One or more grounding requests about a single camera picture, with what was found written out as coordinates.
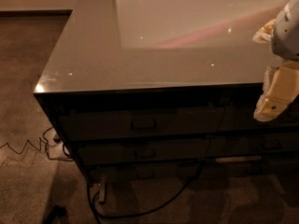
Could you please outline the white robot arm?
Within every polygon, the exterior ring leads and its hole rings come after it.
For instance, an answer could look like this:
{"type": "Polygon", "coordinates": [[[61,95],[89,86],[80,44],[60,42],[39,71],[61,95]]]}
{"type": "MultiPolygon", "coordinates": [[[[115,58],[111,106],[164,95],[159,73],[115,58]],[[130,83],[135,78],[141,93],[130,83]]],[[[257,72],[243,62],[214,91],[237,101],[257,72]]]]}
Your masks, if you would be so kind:
{"type": "Polygon", "coordinates": [[[278,67],[268,66],[253,118],[260,122],[276,119],[299,95],[299,0],[290,0],[277,17],[253,36],[253,41],[270,44],[283,59],[278,67]]]}

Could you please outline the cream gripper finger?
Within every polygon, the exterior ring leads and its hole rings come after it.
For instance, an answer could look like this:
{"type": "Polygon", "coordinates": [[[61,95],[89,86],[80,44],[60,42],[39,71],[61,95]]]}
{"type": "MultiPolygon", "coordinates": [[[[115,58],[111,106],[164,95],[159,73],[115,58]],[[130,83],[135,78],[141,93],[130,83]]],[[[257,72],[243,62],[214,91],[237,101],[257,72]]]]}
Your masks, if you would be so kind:
{"type": "Polygon", "coordinates": [[[268,66],[263,77],[263,94],[253,117],[260,122],[276,119],[299,95],[299,62],[284,61],[268,66]]]}
{"type": "Polygon", "coordinates": [[[252,40],[259,44],[270,43],[275,24],[276,20],[271,20],[268,23],[266,23],[255,33],[252,40]]]}

